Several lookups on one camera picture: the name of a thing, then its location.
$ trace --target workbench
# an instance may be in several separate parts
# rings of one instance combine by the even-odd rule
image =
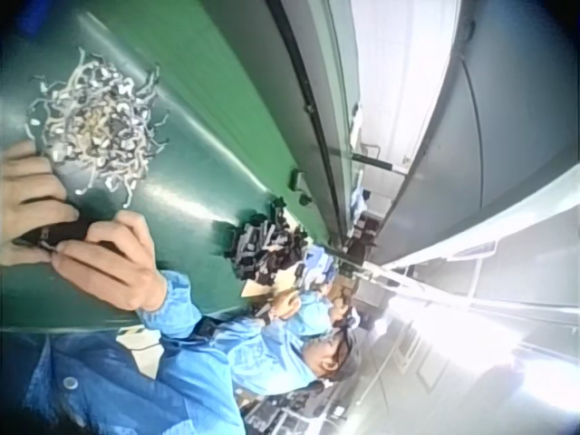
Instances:
[[[147,219],[158,263],[189,276],[192,299],[204,313],[241,305],[243,282],[222,253],[230,233],[268,201],[283,196],[314,240],[326,240],[318,208],[298,204],[288,187],[296,167],[266,106],[235,54],[197,1],[77,2],[50,11],[40,33],[3,40],[0,146],[25,138],[28,105],[39,96],[33,75],[67,80],[77,46],[115,63],[139,83],[155,63],[161,82],[153,115],[169,110],[159,129],[170,144],[151,162],[130,209]],[[69,200],[88,218],[121,209],[122,192],[96,185],[66,167],[57,175]],[[46,265],[1,270],[2,319],[7,330],[51,332],[112,329],[136,324],[133,313],[112,309],[64,282]]]

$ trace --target hand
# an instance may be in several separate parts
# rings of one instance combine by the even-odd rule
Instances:
[[[100,242],[112,242],[117,254]],[[53,253],[53,267],[84,292],[121,310],[157,311],[167,281],[155,266],[155,247],[145,218],[120,211],[112,222],[96,222],[84,241],[66,240]]]
[[[272,301],[272,308],[270,308],[269,316],[271,319],[281,318],[288,319],[292,317],[300,309],[300,298],[298,292],[295,290],[285,291],[279,295],[274,296]]]
[[[73,222],[79,213],[64,204],[66,191],[53,174],[48,159],[34,155],[34,144],[16,143],[3,154],[2,246],[0,265],[50,262],[48,252],[39,247],[16,246],[12,242],[28,231],[60,222]]]

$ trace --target glasses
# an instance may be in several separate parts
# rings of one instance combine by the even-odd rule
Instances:
[[[348,358],[348,355],[353,348],[353,345],[348,340],[348,328],[347,327],[342,327],[334,335],[335,338],[337,336],[340,338],[341,342],[338,344],[338,346],[336,348],[336,352],[334,353],[334,356],[333,356],[333,359],[338,364],[334,373],[338,373],[343,368],[344,362]]]

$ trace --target blue work uniform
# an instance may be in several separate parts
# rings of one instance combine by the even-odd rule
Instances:
[[[105,434],[244,434],[227,355],[207,339],[188,339],[201,318],[191,304],[189,280],[163,274],[168,281],[163,306],[155,313],[138,312],[148,328],[161,331],[164,353],[157,379],[139,373],[115,333],[34,339],[5,334],[24,343],[20,349],[40,338],[38,363],[24,384],[24,406],[51,418],[56,404]],[[3,352],[11,352],[4,343]]]
[[[288,319],[286,328],[298,337],[325,335],[333,330],[328,310],[333,303],[318,292],[300,294],[300,309]]]
[[[274,320],[241,317],[217,327],[212,345],[227,354],[233,381],[256,394],[284,394],[317,377],[302,359],[305,342]]]

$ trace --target metal scrap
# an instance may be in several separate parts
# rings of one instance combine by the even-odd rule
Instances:
[[[138,180],[145,179],[149,163],[169,142],[155,140],[169,114],[151,122],[160,68],[156,66],[136,89],[133,79],[115,65],[79,50],[78,66],[68,82],[49,85],[43,76],[33,77],[40,81],[42,97],[29,107],[26,134],[42,143],[54,165],[74,162],[91,171],[87,186],[75,190],[77,195],[102,180],[110,192],[125,188],[127,208]]]

